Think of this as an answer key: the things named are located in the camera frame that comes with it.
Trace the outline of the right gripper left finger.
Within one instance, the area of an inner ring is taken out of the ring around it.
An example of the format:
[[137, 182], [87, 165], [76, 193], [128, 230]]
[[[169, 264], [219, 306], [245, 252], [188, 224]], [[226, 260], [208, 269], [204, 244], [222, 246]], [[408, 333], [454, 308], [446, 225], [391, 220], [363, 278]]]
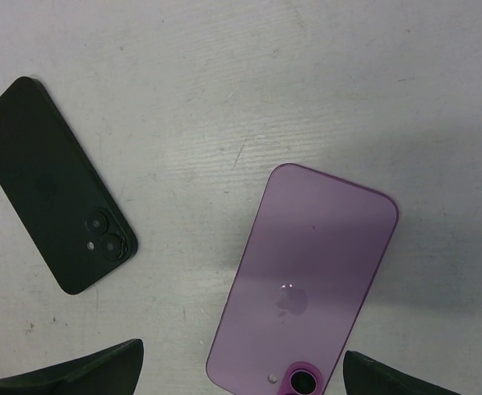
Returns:
[[0, 394], [133, 394], [144, 359], [141, 339], [0, 379]]

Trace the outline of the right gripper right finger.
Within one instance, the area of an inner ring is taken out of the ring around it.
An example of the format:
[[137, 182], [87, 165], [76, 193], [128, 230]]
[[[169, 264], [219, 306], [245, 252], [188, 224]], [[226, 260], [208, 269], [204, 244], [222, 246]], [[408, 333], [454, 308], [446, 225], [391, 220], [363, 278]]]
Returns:
[[345, 353], [343, 378], [349, 395], [455, 395], [357, 351]]

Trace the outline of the purple phone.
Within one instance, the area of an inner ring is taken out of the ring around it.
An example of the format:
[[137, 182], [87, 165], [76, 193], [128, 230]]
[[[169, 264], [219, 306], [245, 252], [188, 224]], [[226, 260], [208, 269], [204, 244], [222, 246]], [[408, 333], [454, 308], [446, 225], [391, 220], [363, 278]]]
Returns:
[[232, 394], [321, 394], [399, 219], [384, 193], [296, 164], [267, 181], [209, 356]]

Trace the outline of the black phone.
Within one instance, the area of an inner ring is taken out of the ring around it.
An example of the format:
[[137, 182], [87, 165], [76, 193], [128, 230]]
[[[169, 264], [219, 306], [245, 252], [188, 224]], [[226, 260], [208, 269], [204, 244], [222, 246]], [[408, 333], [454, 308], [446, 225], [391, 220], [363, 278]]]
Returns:
[[61, 289], [77, 295], [138, 241], [67, 121], [33, 77], [0, 95], [0, 185]]

